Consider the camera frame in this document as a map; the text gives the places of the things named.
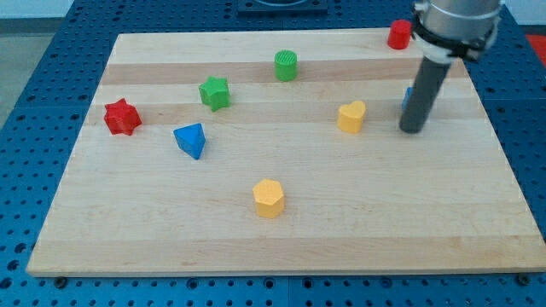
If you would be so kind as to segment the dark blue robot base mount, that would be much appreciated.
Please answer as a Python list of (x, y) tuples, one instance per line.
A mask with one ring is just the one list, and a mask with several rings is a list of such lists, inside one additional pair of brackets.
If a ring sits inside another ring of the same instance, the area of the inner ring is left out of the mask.
[(327, 13), (328, 0), (237, 0), (238, 15)]

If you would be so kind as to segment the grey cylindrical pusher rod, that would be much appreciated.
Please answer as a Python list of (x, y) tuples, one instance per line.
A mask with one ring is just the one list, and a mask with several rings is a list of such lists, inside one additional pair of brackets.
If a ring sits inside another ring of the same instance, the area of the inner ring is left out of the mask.
[(412, 91), (399, 120), (401, 131), (420, 133), (428, 120), (439, 90), (450, 70), (450, 64), (422, 58)]

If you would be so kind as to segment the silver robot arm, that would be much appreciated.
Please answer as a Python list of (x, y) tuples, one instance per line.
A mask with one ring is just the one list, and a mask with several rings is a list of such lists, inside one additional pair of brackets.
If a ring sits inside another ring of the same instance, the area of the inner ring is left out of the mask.
[(453, 61), (478, 61), (495, 43), (502, 6), (503, 0), (414, 2), (411, 36), (423, 57), (399, 120), (402, 131), (422, 131)]

